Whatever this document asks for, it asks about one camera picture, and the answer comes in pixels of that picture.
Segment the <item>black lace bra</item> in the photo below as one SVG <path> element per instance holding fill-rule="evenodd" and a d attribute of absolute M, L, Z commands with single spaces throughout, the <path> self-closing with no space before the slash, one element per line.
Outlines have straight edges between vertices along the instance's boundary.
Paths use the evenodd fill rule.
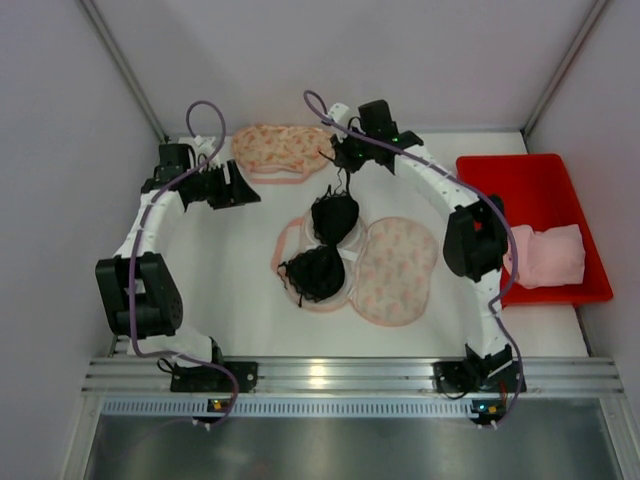
<path fill-rule="evenodd" d="M 351 194 L 352 172 L 338 168 L 338 185 L 329 185 L 309 209 L 312 247 L 276 265 L 276 274 L 291 288 L 298 307 L 335 297 L 347 271 L 339 246 L 358 226 L 360 206 Z"/>

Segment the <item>floral mesh laundry bag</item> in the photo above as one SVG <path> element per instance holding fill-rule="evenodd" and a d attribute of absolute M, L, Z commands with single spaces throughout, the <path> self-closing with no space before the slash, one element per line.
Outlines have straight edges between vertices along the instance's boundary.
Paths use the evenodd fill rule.
<path fill-rule="evenodd" d="M 298 292 L 286 271 L 296 256 L 320 246 L 310 212 L 292 220 L 276 243 L 271 269 L 300 308 L 329 313 L 349 304 L 362 318 L 385 327 L 409 325 L 425 312 L 438 258 L 437 240 L 425 226 L 402 217 L 369 225 L 359 219 L 329 251 L 338 286 L 314 299 Z"/>

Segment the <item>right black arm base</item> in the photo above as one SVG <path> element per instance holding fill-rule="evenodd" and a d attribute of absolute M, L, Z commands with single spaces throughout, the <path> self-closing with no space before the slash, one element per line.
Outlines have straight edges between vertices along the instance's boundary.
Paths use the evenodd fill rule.
<path fill-rule="evenodd" d="M 434 385 L 439 393 L 454 398 L 471 393 L 526 392 L 519 367 L 514 360 L 439 361 L 433 366 Z"/>

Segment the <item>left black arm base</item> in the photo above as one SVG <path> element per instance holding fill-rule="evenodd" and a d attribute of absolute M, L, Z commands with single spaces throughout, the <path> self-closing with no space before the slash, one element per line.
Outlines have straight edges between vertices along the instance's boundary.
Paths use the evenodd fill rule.
<path fill-rule="evenodd" d="M 239 393 L 249 393 L 257 385 L 258 363 L 229 361 L 222 368 L 207 366 L 184 367 L 161 358 L 156 366 L 171 377 L 170 391 L 174 393 L 233 393 L 233 381 Z"/>

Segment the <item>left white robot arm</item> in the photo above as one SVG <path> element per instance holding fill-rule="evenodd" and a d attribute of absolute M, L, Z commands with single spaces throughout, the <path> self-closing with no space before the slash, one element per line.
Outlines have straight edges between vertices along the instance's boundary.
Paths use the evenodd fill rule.
<path fill-rule="evenodd" d="M 141 187 L 134 223 L 116 253 L 101 259 L 95 277 L 110 330 L 129 339 L 141 358 L 175 358 L 179 365 L 224 364 L 220 347 L 184 323 L 184 305 L 165 254 L 179 220 L 193 204 L 213 210 L 258 203 L 236 161 L 194 142 L 159 147 L 159 162 Z"/>

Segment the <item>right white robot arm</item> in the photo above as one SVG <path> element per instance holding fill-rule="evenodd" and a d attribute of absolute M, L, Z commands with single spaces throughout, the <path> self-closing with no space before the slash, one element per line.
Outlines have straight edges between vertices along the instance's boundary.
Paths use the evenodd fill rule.
<path fill-rule="evenodd" d="M 502 257 L 513 239 L 499 198 L 490 198 L 459 180 L 430 154 L 421 137 L 412 131 L 398 133 L 388 104 L 371 103 L 387 122 L 377 128 L 381 136 L 347 127 L 351 110 L 336 103 L 323 113 L 340 167 L 357 172 L 375 161 L 411 184 L 447 221 L 443 258 L 449 270 L 464 278 L 474 291 L 477 313 L 466 321 L 465 348 L 481 358 L 495 356 L 512 342 L 501 319 Z"/>

